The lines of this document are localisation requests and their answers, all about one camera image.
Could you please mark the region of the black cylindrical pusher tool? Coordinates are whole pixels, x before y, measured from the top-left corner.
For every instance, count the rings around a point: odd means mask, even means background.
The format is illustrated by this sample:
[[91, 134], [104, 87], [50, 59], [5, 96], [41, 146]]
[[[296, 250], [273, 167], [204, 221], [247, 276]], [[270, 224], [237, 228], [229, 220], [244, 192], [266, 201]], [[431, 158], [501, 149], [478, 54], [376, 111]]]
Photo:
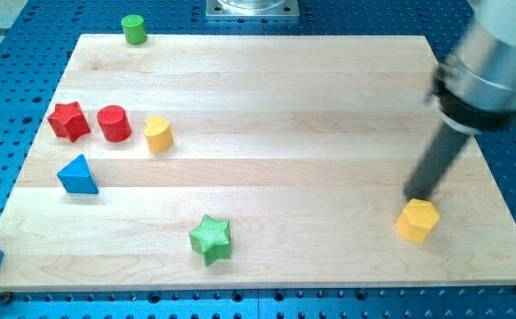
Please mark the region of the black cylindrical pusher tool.
[[404, 196], [408, 200], [414, 198], [428, 200], [469, 137], [443, 123], [404, 185]]

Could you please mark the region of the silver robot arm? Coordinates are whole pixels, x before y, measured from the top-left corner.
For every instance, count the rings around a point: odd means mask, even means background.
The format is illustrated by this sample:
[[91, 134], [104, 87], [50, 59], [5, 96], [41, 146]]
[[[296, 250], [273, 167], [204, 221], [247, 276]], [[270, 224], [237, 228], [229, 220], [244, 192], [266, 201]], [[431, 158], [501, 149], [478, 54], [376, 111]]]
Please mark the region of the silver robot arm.
[[516, 120], [516, 1], [477, 4], [457, 46], [434, 71], [442, 124], [403, 188], [407, 199], [428, 199], [467, 140]]

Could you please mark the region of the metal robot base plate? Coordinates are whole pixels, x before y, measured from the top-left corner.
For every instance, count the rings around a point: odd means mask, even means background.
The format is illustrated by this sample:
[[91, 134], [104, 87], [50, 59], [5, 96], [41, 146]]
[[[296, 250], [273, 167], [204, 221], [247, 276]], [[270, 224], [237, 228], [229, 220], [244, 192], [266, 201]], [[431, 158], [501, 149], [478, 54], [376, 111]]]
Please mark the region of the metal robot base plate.
[[208, 18], [298, 17], [297, 0], [207, 0]]

